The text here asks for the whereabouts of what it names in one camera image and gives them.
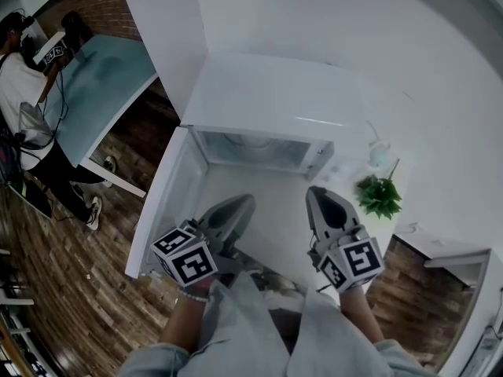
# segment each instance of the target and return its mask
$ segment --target hand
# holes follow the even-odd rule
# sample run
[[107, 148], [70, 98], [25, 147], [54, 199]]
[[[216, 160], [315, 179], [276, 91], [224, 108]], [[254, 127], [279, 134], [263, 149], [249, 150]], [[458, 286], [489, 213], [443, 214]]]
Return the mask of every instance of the hand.
[[59, 68], [65, 68], [69, 62], [70, 62], [70, 56], [68, 55], [67, 52], [64, 52], [63, 56], [59, 56], [56, 59], [56, 65]]

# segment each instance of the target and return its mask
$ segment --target sneaker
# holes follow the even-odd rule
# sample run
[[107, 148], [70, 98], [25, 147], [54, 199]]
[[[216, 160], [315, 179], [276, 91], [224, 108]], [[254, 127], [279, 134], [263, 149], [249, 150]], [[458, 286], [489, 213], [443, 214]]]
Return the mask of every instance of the sneaker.
[[[103, 162], [103, 167], [108, 170], [109, 172], [112, 172], [115, 174], [116, 169], [117, 169], [117, 161], [113, 156], [107, 156], [105, 161]], [[106, 187], [107, 189], [110, 189], [112, 187], [112, 182], [105, 180], [102, 182], [103, 186]]]
[[98, 219], [100, 217], [101, 208], [103, 207], [103, 202], [100, 197], [93, 198], [93, 205], [91, 205], [91, 215], [86, 225], [91, 230], [97, 230]]

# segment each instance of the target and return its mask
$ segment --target bracelet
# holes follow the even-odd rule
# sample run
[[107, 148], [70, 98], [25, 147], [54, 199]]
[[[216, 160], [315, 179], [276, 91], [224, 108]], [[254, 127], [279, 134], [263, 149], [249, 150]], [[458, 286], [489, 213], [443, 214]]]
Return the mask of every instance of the bracelet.
[[186, 298], [195, 300], [196, 302], [208, 303], [210, 301], [210, 297], [208, 295], [207, 296], [194, 295], [192, 293], [189, 293], [182, 287], [178, 288], [178, 293], [184, 295]]

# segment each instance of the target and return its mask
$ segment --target black pants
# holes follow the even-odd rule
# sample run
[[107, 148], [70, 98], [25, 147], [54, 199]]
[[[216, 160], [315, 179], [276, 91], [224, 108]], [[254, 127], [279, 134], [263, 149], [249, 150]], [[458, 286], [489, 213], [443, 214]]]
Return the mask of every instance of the black pants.
[[28, 172], [46, 185], [60, 203], [76, 218], [84, 222], [89, 220], [90, 208], [86, 207], [86, 204], [73, 190], [70, 181], [93, 184], [102, 182], [103, 178], [85, 167], [73, 167], [57, 142], [54, 143], [47, 156]]

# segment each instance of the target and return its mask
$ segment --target white table leg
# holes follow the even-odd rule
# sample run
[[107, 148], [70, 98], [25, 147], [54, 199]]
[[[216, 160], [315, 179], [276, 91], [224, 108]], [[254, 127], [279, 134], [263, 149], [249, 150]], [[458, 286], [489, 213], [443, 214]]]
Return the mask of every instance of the white table leg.
[[33, 306], [34, 304], [32, 298], [0, 298], [2, 306]]
[[13, 328], [9, 330], [11, 335], [27, 334], [28, 332], [31, 332], [30, 328]]
[[94, 174], [97, 174], [98, 176], [111, 181], [114, 185], [118, 185], [119, 187], [122, 187], [124, 190], [127, 190], [128, 192], [132, 192], [136, 196], [139, 196], [140, 198], [145, 197], [146, 192], [143, 190], [139, 189], [138, 187], [133, 186], [131, 183], [128, 183], [124, 179], [120, 178], [116, 174], [112, 173], [109, 170], [106, 170], [104, 167], [98, 165], [96, 162], [91, 160], [90, 158], [84, 158], [82, 162], [80, 163], [81, 166], [85, 167], [86, 169], [90, 170]]

